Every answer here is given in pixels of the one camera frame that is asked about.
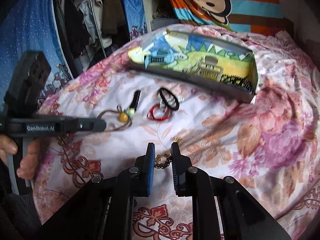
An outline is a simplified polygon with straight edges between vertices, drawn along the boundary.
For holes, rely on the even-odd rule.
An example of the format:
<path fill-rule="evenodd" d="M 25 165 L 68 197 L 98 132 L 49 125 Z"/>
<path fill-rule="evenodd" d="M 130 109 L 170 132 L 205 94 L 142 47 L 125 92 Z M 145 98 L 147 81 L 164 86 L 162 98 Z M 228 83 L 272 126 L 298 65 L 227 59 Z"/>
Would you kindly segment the left hand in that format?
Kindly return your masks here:
<path fill-rule="evenodd" d="M 7 165 L 7 154 L 15 155 L 18 147 L 16 143 L 1 134 L 1 161 Z M 20 167 L 17 169 L 17 175 L 19 178 L 32 180 L 36 174 L 36 170 L 39 164 L 39 154 L 41 152 L 41 142 L 39 139 L 35 139 L 28 145 L 27 155 L 21 160 Z"/>

